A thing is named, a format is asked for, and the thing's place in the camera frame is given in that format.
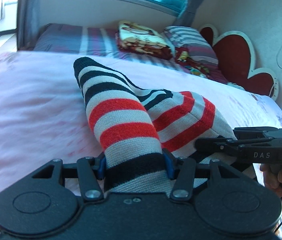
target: folded blanket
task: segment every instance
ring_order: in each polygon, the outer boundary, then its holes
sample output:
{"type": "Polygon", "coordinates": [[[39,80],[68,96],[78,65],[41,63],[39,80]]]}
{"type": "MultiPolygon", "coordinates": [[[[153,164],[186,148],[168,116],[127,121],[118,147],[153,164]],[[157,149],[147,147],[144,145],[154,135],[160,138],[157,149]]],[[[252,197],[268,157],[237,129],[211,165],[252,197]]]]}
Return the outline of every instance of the folded blanket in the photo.
{"type": "Polygon", "coordinates": [[[171,49],[165,39],[151,28],[120,21],[116,39],[119,49],[123,51],[148,54],[166,60],[172,58],[171,49]]]}
{"type": "MultiPolygon", "coordinates": [[[[142,89],[125,75],[83,57],[74,73],[85,102],[89,126],[107,159],[107,188],[120,192],[169,192],[162,148],[176,157],[195,152],[199,137],[235,138],[230,125],[206,98],[189,91],[142,89]]],[[[197,155],[235,162],[232,157],[197,155]]],[[[204,179],[196,179],[194,187],[204,179]]]]}

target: white bed sheet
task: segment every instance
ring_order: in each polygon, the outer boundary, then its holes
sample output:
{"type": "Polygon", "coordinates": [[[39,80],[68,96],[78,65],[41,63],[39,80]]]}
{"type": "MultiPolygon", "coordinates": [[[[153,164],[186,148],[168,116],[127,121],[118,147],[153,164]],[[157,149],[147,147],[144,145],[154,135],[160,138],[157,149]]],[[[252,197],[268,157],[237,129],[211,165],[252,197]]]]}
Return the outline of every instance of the white bed sheet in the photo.
{"type": "MultiPolygon", "coordinates": [[[[0,54],[0,191],[51,159],[73,163],[101,152],[73,74],[77,58],[47,52],[0,54]]],[[[269,97],[153,65],[92,58],[142,88],[199,93],[216,105],[232,128],[282,127],[282,111],[269,97]]],[[[75,183],[68,187],[78,191],[75,183]]]]}

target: bed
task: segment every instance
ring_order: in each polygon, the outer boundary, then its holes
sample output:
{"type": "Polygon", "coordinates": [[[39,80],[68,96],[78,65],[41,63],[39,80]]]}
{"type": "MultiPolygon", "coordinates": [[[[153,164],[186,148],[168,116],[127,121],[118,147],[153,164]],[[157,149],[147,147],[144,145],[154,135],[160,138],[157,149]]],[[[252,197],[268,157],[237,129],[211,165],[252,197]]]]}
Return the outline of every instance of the bed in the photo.
{"type": "MultiPolygon", "coordinates": [[[[199,30],[219,59],[219,67],[209,69],[212,80],[259,95],[268,95],[276,100],[279,91],[276,74],[268,68],[256,68],[255,50],[249,37],[238,31],[219,36],[217,28],[210,24],[202,26],[199,30]]],[[[34,51],[111,57],[191,73],[188,68],[177,64],[174,58],[164,60],[119,50],[116,41],[117,31],[49,24],[39,37],[34,51]]]]}
{"type": "MultiPolygon", "coordinates": [[[[51,159],[73,163],[102,151],[88,127],[73,74],[78,57],[76,53],[37,51],[0,54],[0,191],[51,159]]],[[[91,57],[142,88],[201,94],[215,104],[232,128],[282,128],[282,111],[270,97],[153,64],[91,57]]],[[[74,180],[68,180],[66,187],[79,192],[74,180]]]]}

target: striped pillow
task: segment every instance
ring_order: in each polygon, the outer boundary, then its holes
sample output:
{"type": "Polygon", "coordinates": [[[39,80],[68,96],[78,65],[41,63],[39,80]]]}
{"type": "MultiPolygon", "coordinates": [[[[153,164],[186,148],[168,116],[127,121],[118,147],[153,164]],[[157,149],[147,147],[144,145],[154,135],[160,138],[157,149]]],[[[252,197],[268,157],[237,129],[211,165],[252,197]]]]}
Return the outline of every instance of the striped pillow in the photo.
{"type": "Polygon", "coordinates": [[[163,32],[175,47],[187,48],[189,56],[194,61],[208,68],[216,69],[218,67],[219,61],[214,50],[198,30],[190,27],[169,26],[163,32]]]}

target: headboard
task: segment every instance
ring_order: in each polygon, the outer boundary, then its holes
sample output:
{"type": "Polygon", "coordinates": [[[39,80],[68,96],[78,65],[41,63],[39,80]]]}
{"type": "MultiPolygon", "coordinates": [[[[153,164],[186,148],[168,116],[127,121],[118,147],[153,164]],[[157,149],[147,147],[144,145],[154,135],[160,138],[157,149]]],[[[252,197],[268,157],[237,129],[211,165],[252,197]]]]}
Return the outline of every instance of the headboard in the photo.
{"type": "Polygon", "coordinates": [[[219,69],[229,82],[276,100],[279,92],[277,76],[269,68],[256,68],[254,46],[245,33],[229,31],[219,36],[211,24],[203,25],[199,31],[215,51],[219,69]]]}

